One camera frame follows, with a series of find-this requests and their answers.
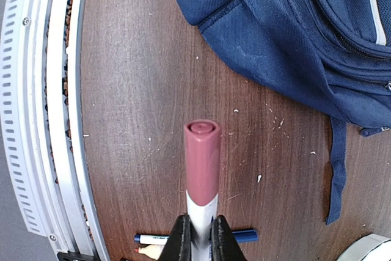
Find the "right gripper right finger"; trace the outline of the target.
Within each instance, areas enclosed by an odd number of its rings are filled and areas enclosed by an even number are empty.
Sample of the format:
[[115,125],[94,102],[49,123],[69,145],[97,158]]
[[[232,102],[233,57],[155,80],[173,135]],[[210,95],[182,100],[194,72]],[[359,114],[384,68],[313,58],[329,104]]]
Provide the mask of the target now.
[[211,225],[211,255],[214,261],[247,260],[223,215],[219,215]]

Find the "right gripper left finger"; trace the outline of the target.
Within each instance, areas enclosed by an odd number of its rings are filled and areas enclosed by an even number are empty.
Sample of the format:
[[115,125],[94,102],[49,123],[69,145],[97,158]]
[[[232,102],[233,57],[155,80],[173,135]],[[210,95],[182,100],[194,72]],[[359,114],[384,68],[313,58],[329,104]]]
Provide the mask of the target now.
[[191,221],[187,214],[180,215],[164,245],[159,261],[191,260]]

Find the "pink and yellow highlighter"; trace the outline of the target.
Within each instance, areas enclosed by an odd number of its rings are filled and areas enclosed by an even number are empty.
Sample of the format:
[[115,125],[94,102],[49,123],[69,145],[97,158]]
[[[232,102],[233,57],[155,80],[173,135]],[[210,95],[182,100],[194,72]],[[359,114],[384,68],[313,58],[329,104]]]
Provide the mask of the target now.
[[147,257],[158,260],[164,249],[164,245],[150,244],[146,247],[135,248],[134,251],[138,254],[146,255]]

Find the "brown capped white marker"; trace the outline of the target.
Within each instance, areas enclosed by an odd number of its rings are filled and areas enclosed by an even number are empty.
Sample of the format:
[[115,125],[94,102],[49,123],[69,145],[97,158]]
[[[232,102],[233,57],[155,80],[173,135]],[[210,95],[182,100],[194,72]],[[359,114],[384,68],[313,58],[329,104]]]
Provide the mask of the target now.
[[212,120],[184,126],[186,205],[191,221],[191,260],[211,260],[211,225],[217,217],[221,127]]

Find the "navy blue student backpack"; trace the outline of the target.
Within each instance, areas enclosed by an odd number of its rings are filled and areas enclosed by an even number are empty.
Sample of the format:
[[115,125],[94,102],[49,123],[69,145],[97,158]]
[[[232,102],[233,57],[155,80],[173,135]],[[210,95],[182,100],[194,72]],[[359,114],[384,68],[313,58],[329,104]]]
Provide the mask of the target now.
[[235,72],[331,119],[328,224],[340,217],[349,123],[390,128],[390,0],[176,0]]

